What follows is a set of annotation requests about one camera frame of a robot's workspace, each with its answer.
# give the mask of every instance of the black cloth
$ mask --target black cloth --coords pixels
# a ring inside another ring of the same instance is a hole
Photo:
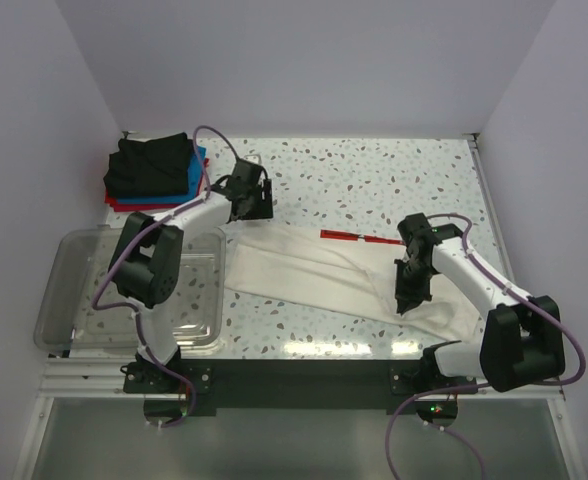
[[[185,195],[193,153],[185,133],[147,142],[122,138],[103,177],[107,194],[112,198]]]

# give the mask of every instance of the white wall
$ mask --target white wall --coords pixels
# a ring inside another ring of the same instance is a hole
[[[57,0],[123,129],[480,131],[554,0]]]
[[[58,241],[101,218],[117,136],[54,2],[0,2],[0,479],[32,413],[32,331]]]
[[[481,135],[517,280],[561,307],[588,357],[588,0],[558,0]],[[588,370],[567,388],[588,463]]]

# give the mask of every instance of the white cloth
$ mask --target white cloth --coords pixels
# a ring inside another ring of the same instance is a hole
[[[317,229],[248,222],[225,287],[469,341],[478,311],[443,275],[431,302],[396,313],[396,265],[405,247],[320,238]]]

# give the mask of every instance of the stack of folded clothes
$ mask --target stack of folded clothes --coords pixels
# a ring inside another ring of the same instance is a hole
[[[105,203],[114,211],[172,208],[198,195],[203,170],[185,133],[149,141],[122,138],[118,148],[103,178]],[[203,147],[199,153],[205,158]]]

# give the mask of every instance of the terrazzo tabletop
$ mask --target terrazzo tabletop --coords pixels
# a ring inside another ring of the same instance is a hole
[[[274,219],[318,229],[399,238],[406,215],[458,212],[474,221],[477,250],[497,269],[499,251],[465,140],[234,138],[241,157],[261,155],[272,178]],[[222,140],[202,139],[213,180],[234,159]],[[110,210],[121,227],[126,214]],[[242,222],[223,227],[227,265]],[[360,317],[225,290],[213,358],[418,358],[438,337]]]

